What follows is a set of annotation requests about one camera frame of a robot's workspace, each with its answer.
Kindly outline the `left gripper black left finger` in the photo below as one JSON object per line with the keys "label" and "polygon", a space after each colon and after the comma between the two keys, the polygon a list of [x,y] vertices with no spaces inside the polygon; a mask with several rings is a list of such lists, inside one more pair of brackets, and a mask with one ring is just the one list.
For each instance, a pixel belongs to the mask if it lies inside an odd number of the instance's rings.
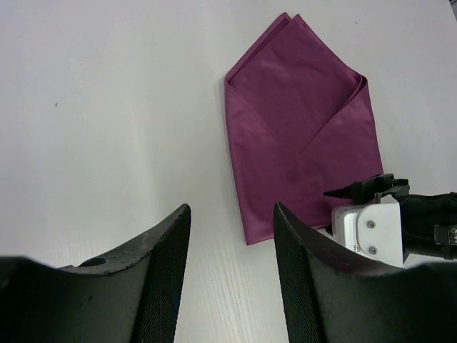
{"label": "left gripper black left finger", "polygon": [[191,208],[79,266],[1,258],[3,342],[172,342]]}

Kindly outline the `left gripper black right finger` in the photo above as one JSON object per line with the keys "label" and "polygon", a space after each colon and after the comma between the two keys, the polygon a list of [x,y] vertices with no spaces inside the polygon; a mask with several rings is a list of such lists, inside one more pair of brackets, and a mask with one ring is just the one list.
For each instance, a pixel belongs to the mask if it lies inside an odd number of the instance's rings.
{"label": "left gripper black right finger", "polygon": [[456,265],[362,257],[282,204],[273,232],[290,342],[454,342]]}

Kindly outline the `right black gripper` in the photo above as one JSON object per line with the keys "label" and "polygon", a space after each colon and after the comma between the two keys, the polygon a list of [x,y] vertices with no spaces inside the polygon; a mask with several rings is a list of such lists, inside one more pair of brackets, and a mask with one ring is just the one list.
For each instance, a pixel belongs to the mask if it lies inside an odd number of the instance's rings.
{"label": "right black gripper", "polygon": [[411,254],[456,260],[456,193],[432,196],[410,193],[407,179],[379,174],[353,186],[323,193],[326,197],[353,199],[366,204],[391,195],[400,207],[403,255]]}

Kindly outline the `purple cloth napkin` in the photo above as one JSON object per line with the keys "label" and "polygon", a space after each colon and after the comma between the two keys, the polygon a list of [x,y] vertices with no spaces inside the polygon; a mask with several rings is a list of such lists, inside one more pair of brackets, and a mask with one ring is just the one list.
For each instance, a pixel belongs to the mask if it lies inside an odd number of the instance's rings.
{"label": "purple cloth napkin", "polygon": [[368,80],[300,16],[281,14],[224,79],[236,196],[247,244],[273,237],[282,203],[307,225],[331,223],[334,189],[381,174]]}

